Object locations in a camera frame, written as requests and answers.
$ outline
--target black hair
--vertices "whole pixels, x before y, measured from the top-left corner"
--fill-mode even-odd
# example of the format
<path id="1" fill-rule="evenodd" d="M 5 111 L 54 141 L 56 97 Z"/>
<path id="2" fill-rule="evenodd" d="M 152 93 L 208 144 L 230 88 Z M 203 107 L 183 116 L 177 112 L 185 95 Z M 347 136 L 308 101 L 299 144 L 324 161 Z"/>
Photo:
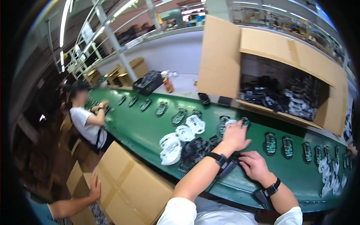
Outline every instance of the black hair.
<path id="1" fill-rule="evenodd" d="M 87 81 L 75 81 L 70 89 L 70 99 L 74 98 L 80 91 L 90 90 L 92 87 Z"/>

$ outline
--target workbench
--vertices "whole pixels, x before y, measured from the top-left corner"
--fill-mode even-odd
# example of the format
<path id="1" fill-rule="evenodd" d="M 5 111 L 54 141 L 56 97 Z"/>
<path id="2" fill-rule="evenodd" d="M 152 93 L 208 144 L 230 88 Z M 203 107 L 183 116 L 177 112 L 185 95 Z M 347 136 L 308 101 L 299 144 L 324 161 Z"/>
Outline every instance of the workbench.
<path id="1" fill-rule="evenodd" d="M 119 106 L 118 102 L 123 95 L 126 95 L 126 100 Z M 324 198 L 320 196 L 324 184 L 321 180 L 322 174 L 318 173 L 318 167 L 315 164 L 315 146 L 321 146 L 322 157 L 324 157 L 323 147 L 328 145 L 331 158 L 335 157 L 335 146 L 339 146 L 340 182 L 344 171 L 342 155 L 346 152 L 346 146 L 331 138 L 246 110 L 214 103 L 204 108 L 201 102 L 196 99 L 153 93 L 148 97 L 152 99 L 152 104 L 147 110 L 141 112 L 140 106 L 147 97 L 132 90 L 98 89 L 92 90 L 90 96 L 92 101 L 109 100 L 109 106 L 114 108 L 114 111 L 110 110 L 105 116 L 104 127 L 108 132 L 144 160 L 177 179 L 181 179 L 185 175 L 178 170 L 180 162 L 170 166 L 162 166 L 159 157 L 162 149 L 159 146 L 159 141 L 164 135 L 175 132 L 176 127 L 171 124 L 171 117 L 178 112 L 179 108 L 185 108 L 189 115 L 194 109 L 198 109 L 202 112 L 202 120 L 206 122 L 206 129 L 204 133 L 196 135 L 196 138 L 202 137 L 204 141 L 216 135 L 216 126 L 220 122 L 220 116 L 226 115 L 237 120 L 243 116 L 248 117 L 252 125 L 246 136 L 248 139 L 252 139 L 252 142 L 243 151 L 255 150 L 265 158 L 269 171 L 273 172 L 294 193 L 303 212 L 332 209 L 341 202 L 341 186 L 336 195 L 329 193 Z M 134 96 L 138 96 L 139 99 L 132 107 L 129 107 L 128 103 Z M 155 110 L 162 101 L 168 102 L 168 109 L 163 116 L 156 117 Z M 265 133 L 269 131 L 275 133 L 277 138 L 276 153 L 271 157 L 265 154 L 262 147 L 265 141 Z M 285 159 L 281 153 L 282 137 L 285 135 L 290 136 L 293 142 L 294 154 L 290 160 Z M 310 142 L 312 151 L 312 162 L 309 165 L 304 162 L 302 157 L 302 144 L 305 141 Z M 348 181 L 345 188 L 350 182 L 351 173 L 352 171 L 346 168 Z M 253 191 L 259 188 L 261 188 L 260 184 L 247 177 L 243 169 L 237 166 L 228 176 L 217 181 L 211 188 L 210 194 L 247 206 L 263 208 L 252 195 Z"/>

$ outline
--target worker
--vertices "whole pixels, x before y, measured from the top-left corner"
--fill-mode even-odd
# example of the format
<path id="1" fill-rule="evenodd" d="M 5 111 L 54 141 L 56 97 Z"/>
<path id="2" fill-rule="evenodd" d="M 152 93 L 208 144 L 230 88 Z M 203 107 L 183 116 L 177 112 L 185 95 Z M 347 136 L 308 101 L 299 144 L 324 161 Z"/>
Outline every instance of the worker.
<path id="1" fill-rule="evenodd" d="M 71 108 L 70 90 L 71 90 L 70 84 L 65 84 L 60 88 L 60 101 L 61 101 L 60 110 L 64 116 L 66 116 L 66 114 L 69 112 Z"/>
<path id="2" fill-rule="evenodd" d="M 235 151 L 243 150 L 251 142 L 245 138 L 246 130 L 242 121 L 228 124 L 222 142 L 212 152 L 221 158 L 229 158 Z M 302 212 L 295 196 L 268 170 L 264 158 L 256 151 L 242 152 L 239 161 L 252 180 L 259 182 L 266 189 L 277 189 L 275 193 L 274 189 L 270 196 L 273 207 L 281 214 L 275 225 L 301 225 Z M 197 197 L 214 180 L 220 169 L 219 162 L 221 160 L 205 156 L 178 182 L 158 225 L 257 224 L 252 213 Z"/>
<path id="3" fill-rule="evenodd" d="M 347 151 L 350 153 L 350 155 L 357 156 L 357 150 L 356 150 L 356 147 L 353 144 L 349 144 L 347 146 Z"/>
<path id="4" fill-rule="evenodd" d="M 274 17 L 274 27 L 276 27 L 276 29 L 281 29 L 281 26 L 279 26 L 279 22 L 276 17 Z"/>
<path id="5" fill-rule="evenodd" d="M 108 101 L 101 102 L 99 105 L 86 110 L 84 105 L 89 100 L 90 85 L 86 81 L 75 81 L 71 86 L 70 118 L 80 135 L 85 138 L 93 147 L 97 154 L 105 152 L 114 137 L 107 133 L 102 127 L 104 125 L 105 111 L 109 105 Z"/>
<path id="6" fill-rule="evenodd" d="M 52 204 L 39 204 L 29 199 L 30 207 L 42 225 L 57 225 L 56 219 L 63 219 L 82 212 L 96 202 L 101 195 L 101 181 L 97 173 L 91 176 L 90 195 L 85 198 L 61 200 Z"/>

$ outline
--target white sign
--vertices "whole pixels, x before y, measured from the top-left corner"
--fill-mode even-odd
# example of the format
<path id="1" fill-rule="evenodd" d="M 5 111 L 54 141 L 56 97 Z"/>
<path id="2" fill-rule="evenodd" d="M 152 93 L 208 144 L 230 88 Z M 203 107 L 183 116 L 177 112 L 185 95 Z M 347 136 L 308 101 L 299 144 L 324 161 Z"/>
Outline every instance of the white sign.
<path id="1" fill-rule="evenodd" d="M 93 36 L 94 32 L 91 29 L 91 26 L 88 21 L 85 22 L 84 28 L 81 30 L 81 35 L 85 40 L 85 43 L 88 44 L 92 41 L 91 37 Z"/>

